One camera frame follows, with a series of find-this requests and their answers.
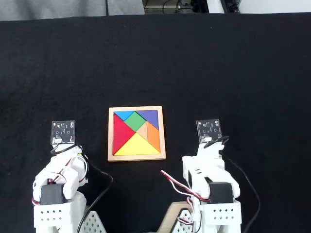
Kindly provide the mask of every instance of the red triangle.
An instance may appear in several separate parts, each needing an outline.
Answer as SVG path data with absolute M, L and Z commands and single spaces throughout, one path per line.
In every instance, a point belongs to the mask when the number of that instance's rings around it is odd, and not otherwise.
M 113 146 L 112 154 L 115 154 L 133 135 L 133 131 L 120 117 L 113 115 Z

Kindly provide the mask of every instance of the black cloth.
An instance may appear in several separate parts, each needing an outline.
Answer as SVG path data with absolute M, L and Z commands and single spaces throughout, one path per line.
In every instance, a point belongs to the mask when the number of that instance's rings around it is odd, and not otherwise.
M 76 140 L 115 178 L 98 203 L 108 233 L 155 231 L 184 200 L 196 120 L 220 118 L 225 155 L 257 189 L 249 232 L 308 231 L 311 14 L 167 15 L 0 23 L 1 229 L 33 232 L 35 175 L 50 160 L 51 121 L 75 119 Z M 164 161 L 107 162 L 108 108 L 162 105 Z M 242 228 L 257 202 L 243 175 Z M 82 188 L 90 204 L 107 184 Z

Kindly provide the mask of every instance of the blue triangle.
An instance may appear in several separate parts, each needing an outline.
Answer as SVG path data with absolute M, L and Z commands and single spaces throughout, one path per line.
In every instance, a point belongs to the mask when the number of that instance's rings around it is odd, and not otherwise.
M 139 115 L 141 115 L 146 121 L 151 123 L 157 129 L 159 129 L 159 120 L 157 118 L 157 110 L 141 110 L 136 111 Z
M 117 111 L 114 112 L 122 120 L 126 120 L 134 111 Z

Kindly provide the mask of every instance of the tangram puzzle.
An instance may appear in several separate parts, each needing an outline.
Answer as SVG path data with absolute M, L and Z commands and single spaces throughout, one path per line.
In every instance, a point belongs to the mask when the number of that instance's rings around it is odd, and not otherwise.
M 165 159 L 161 106 L 109 108 L 108 161 Z

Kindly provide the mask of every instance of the purple triangle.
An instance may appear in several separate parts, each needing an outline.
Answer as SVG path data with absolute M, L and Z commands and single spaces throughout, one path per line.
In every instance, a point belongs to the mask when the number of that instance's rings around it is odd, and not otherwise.
M 157 118 L 157 110 L 141 110 L 136 111 L 139 115 L 141 115 L 146 121 L 151 123 L 157 129 L 159 129 L 159 122 Z

